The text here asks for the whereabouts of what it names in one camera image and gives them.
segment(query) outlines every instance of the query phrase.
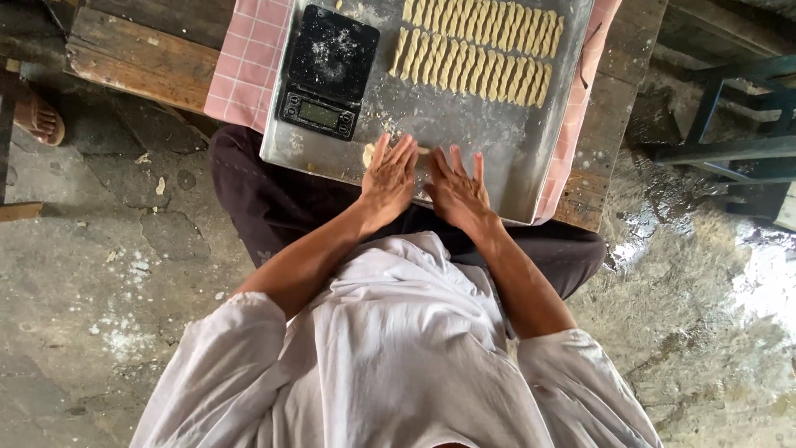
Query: forearm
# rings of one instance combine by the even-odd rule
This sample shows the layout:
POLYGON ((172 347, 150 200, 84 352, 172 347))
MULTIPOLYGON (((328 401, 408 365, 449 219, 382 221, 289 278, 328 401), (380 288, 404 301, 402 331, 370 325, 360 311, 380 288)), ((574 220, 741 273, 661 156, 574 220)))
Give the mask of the forearm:
POLYGON ((503 227, 495 214, 468 232, 497 286, 503 309, 521 339, 576 328, 550 282, 503 227))
POLYGON ((235 293, 266 293, 289 320, 308 304, 340 260, 375 232, 370 209, 356 201, 343 213, 279 251, 235 293))

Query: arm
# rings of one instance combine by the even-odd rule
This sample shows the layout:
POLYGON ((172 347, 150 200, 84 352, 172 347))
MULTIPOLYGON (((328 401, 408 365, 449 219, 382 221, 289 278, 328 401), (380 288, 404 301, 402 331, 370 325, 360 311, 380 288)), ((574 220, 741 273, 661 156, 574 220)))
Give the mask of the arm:
POLYGON ((342 258, 406 210, 415 186, 417 142, 405 135, 387 151, 389 139, 386 133, 379 138, 354 204, 279 251, 234 293, 266 293, 289 320, 312 301, 342 258))
POLYGON ((425 186, 426 192, 436 214, 463 230, 486 260, 514 331, 527 339, 576 328, 575 319, 556 290, 490 209, 483 156, 475 155, 472 179, 455 145, 451 146, 451 162, 452 168, 441 148, 434 151, 430 164, 434 183, 425 186))

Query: dark pants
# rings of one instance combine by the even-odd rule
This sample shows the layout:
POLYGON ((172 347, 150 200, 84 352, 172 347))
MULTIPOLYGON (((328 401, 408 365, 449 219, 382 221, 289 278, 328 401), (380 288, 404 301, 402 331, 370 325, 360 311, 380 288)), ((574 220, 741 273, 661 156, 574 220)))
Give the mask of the dark pants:
MULTIPOLYGON (((262 140, 258 132, 230 125, 216 132, 210 145, 216 195, 257 267, 340 214, 361 192, 347 183, 263 162, 259 158, 262 140)), ((464 232, 433 210, 414 204, 371 239, 424 230, 439 235, 451 261, 486 267, 464 232)), ((605 258, 605 241, 598 234, 560 222, 508 231, 562 298, 594 275, 605 258)))

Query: person's right hand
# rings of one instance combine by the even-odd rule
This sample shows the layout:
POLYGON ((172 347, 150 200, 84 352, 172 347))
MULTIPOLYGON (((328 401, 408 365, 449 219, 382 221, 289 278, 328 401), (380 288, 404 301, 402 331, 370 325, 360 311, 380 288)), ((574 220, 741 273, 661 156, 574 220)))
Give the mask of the person's right hand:
POLYGON ((471 238, 482 223, 497 216, 490 209, 490 199, 484 187, 484 156, 476 153, 474 160, 475 173, 471 179, 464 171, 458 146, 451 146, 452 169, 445 160, 443 149, 437 147, 429 162, 433 183, 423 186, 431 196, 437 216, 464 230, 471 238))

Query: sandal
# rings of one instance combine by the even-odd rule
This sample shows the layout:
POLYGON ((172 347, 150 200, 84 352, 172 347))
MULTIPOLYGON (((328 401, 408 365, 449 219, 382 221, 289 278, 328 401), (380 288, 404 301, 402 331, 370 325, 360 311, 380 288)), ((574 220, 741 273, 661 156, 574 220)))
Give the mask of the sandal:
POLYGON ((66 128, 58 112, 33 90, 28 90, 28 100, 18 100, 14 109, 14 124, 39 142, 58 146, 64 140, 66 128))

